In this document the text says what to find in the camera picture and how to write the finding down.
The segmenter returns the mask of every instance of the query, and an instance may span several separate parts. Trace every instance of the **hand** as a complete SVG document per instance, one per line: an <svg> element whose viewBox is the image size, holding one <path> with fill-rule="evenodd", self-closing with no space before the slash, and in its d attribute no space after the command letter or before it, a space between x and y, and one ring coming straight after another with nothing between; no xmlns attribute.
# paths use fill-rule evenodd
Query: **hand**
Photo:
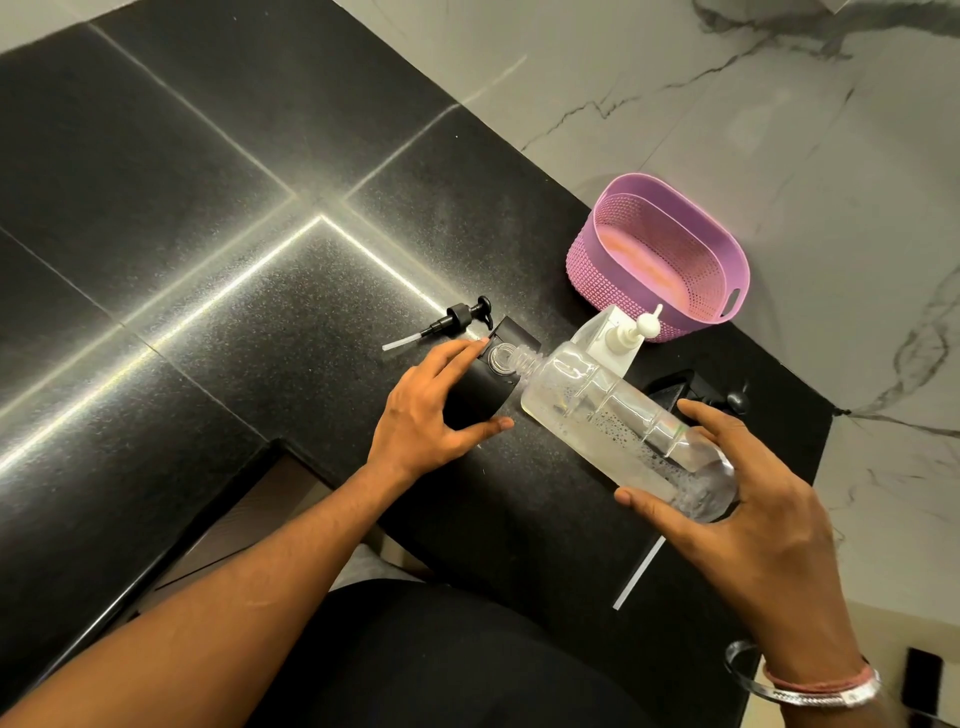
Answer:
<svg viewBox="0 0 960 728"><path fill-rule="evenodd" d="M387 398L373 433L369 465L388 469L409 487L424 473L514 426L509 417L494 417L461 430L450 429L444 422L450 388L460 381L487 341L448 341L431 349L419 366L407 370Z"/></svg>
<svg viewBox="0 0 960 728"><path fill-rule="evenodd" d="M863 667L840 588L833 528L813 488L747 427L701 402L680 400L701 434L731 461L740 504L697 523L633 488L614 494L699 569L751 629L770 671L794 683L826 682Z"/></svg>

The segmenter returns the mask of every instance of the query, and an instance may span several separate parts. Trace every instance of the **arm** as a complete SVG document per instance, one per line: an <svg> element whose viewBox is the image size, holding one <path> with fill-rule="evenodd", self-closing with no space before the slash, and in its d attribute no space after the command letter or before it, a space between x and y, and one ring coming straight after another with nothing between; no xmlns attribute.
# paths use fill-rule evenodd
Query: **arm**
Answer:
<svg viewBox="0 0 960 728"><path fill-rule="evenodd" d="M770 671L791 683L843 680L863 658L840 588L833 527L813 488L734 417L681 400L684 414L730 459L740 504L717 523L696 523L655 496L619 488L632 506L716 588L750 628ZM788 728L892 725L881 700L855 710L782 707Z"/></svg>
<svg viewBox="0 0 960 728"><path fill-rule="evenodd" d="M420 475L513 426L449 429L443 407L486 340L451 341L387 400L367 464L246 553L92 645L5 716L42 725L241 726L360 539Z"/></svg>

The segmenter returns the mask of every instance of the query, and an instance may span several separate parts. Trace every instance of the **black object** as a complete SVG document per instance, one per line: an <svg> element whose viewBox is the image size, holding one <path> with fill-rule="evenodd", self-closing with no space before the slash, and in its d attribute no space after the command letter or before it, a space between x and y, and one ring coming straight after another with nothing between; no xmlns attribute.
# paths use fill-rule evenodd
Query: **black object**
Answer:
<svg viewBox="0 0 960 728"><path fill-rule="evenodd" d="M502 375L490 363L490 353L498 344L526 345L535 352L540 342L509 316L504 316L490 335L490 342L477 356L467 373L446 397L444 422L454 429L463 429L491 418L520 381L516 373Z"/></svg>
<svg viewBox="0 0 960 728"><path fill-rule="evenodd" d="M467 330L474 319L482 321L487 328L493 329L493 305L486 296L477 299L476 305L467 305L466 303L456 303L446 310L446 315L442 319L437 319L430 326L420 332L420 336L431 336L435 333L445 333L448 336L456 336Z"/></svg>
<svg viewBox="0 0 960 728"><path fill-rule="evenodd" d="M936 716L940 703L940 680L943 676L944 661L939 655L910 647L906 653L906 669L903 671L903 688L900 701L915 713L916 722L911 726L929 725L929 716Z"/></svg>
<svg viewBox="0 0 960 728"><path fill-rule="evenodd" d="M373 579L324 599L247 728L384 724L654 726L517 612L446 585Z"/></svg>
<svg viewBox="0 0 960 728"><path fill-rule="evenodd" d="M740 389L722 395L694 370L685 369L682 372L662 376L650 382L650 384L644 388L643 393L663 407L663 409L673 413L688 425L696 425L696 423L690 420L683 412L677 409L677 400L701 401L727 414L734 415L735 417L743 417L750 410L750 398L747 397L747 386L748 384L744 382L744 385Z"/></svg>

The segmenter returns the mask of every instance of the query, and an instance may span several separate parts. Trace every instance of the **bottle neck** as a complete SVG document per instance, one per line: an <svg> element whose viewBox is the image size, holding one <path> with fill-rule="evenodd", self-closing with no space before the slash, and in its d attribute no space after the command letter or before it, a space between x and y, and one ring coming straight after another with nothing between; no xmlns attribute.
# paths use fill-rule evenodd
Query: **bottle neck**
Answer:
<svg viewBox="0 0 960 728"><path fill-rule="evenodd" d="M510 352L507 367L520 376L520 384L526 384L543 366L543 354L521 345Z"/></svg>

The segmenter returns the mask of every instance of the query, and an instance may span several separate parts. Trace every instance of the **pump nozzle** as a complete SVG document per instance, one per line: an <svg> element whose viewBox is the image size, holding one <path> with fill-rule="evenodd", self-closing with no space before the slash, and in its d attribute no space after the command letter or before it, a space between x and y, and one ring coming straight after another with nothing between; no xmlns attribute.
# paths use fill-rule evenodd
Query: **pump nozzle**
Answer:
<svg viewBox="0 0 960 728"><path fill-rule="evenodd" d="M456 336L458 333L466 331L470 322L474 320L482 321L487 325L488 329L493 330L493 305L486 296L478 298L476 305L467 305L466 303L456 303L452 305L446 310L446 315L443 316L443 318L437 319L420 333L411 334L406 338L398 339L390 344L384 344L383 351L386 352L390 349L396 349L396 347L401 347L404 344L409 344L424 336L430 336L435 333L445 333Z"/></svg>
<svg viewBox="0 0 960 728"><path fill-rule="evenodd" d="M663 304L658 303L653 313L641 313L632 324L621 324L607 332L607 346L617 354L636 349L646 339L660 336L660 312Z"/></svg>

